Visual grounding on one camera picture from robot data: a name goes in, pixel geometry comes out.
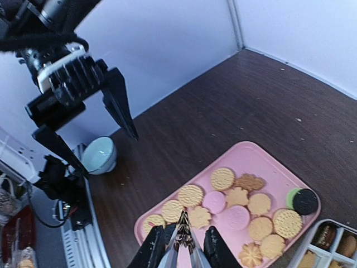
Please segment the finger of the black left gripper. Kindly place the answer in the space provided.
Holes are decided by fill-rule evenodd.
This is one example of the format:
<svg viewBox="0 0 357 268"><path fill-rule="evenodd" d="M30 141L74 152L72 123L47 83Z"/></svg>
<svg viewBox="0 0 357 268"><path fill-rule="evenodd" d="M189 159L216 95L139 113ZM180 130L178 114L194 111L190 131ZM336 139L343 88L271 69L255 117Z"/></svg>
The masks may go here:
<svg viewBox="0 0 357 268"><path fill-rule="evenodd" d="M125 79L118 68L112 68L104 74L102 93L103 103L111 117L128 137L138 141L139 135L129 109Z"/></svg>
<svg viewBox="0 0 357 268"><path fill-rule="evenodd" d="M87 169L71 151L70 147L62 139L62 137L59 136L55 131L51 130L46 125L42 125L32 134L32 137L42 146L46 147L51 152L64 159L84 177L89 177Z"/></svg>

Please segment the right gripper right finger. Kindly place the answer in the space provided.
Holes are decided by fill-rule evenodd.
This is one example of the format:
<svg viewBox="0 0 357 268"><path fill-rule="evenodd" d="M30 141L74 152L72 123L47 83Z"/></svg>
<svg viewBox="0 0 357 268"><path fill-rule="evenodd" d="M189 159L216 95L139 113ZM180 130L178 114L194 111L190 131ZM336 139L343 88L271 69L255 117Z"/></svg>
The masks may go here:
<svg viewBox="0 0 357 268"><path fill-rule="evenodd" d="M205 232L204 255L213 268L241 268L215 226Z"/></svg>

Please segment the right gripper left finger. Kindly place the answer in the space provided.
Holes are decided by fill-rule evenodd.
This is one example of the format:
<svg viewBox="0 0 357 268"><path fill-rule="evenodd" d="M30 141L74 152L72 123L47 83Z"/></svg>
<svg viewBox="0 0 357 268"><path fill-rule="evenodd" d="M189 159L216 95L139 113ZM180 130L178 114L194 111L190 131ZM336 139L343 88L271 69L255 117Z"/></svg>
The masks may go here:
<svg viewBox="0 0 357 268"><path fill-rule="evenodd" d="M164 228L154 226L127 268L157 268L164 254Z"/></svg>

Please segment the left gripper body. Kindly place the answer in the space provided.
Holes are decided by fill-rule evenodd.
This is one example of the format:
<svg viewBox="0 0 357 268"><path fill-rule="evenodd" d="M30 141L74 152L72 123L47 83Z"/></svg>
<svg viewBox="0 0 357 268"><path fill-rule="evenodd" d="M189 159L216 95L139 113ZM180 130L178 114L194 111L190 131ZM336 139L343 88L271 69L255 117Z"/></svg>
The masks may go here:
<svg viewBox="0 0 357 268"><path fill-rule="evenodd" d="M105 74L108 70L103 60L95 61ZM85 110L84 101L76 106L64 106L55 98L51 91L46 91L25 106L29 117L37 127L46 125L56 131Z"/></svg>

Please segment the tan swirl cookie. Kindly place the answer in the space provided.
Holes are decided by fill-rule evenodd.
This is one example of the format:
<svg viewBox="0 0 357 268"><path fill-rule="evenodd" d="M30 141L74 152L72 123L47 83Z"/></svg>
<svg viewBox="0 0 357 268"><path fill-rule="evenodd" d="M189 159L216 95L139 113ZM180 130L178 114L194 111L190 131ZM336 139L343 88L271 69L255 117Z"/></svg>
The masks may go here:
<svg viewBox="0 0 357 268"><path fill-rule="evenodd" d="M242 251L238 255L241 264L245 267L256 267L263 263L263 256L260 248L255 243L244 244Z"/></svg>

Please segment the metal serving tongs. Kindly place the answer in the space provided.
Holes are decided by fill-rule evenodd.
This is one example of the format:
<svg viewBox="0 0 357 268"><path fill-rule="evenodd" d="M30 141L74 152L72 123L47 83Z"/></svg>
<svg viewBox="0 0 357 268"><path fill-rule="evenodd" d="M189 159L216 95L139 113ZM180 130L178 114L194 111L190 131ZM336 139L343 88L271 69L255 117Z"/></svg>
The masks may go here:
<svg viewBox="0 0 357 268"><path fill-rule="evenodd" d="M191 228L189 214L185 210L181 212L165 254L158 264L158 267L180 267L182 265L182 263L178 262L180 249L186 249L189 254L189 267L211 267Z"/></svg>

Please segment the chocolate swirl cookie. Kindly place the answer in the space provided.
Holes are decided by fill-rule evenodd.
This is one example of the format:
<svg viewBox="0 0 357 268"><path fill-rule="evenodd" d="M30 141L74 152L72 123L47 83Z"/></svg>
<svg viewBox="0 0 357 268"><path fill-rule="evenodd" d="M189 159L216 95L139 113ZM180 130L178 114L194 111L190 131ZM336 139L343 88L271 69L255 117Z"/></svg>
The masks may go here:
<svg viewBox="0 0 357 268"><path fill-rule="evenodd" d="M337 235L337 227L334 224L324 224L315 234L312 244L323 250L329 251L335 241Z"/></svg>

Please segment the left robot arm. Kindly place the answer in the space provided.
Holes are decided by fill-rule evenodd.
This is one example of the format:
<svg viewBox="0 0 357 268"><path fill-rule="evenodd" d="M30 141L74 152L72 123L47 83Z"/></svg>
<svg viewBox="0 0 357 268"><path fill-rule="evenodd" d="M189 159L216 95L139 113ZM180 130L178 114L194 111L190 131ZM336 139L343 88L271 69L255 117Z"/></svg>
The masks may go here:
<svg viewBox="0 0 357 268"><path fill-rule="evenodd" d="M133 139L138 138L126 84L117 68L94 60L89 44L75 33L97 1L2 1L1 52L13 52L31 73L40 95L26 112L35 122L33 138L75 170L87 169L57 134L85 110L85 100L103 93L105 108Z"/></svg>

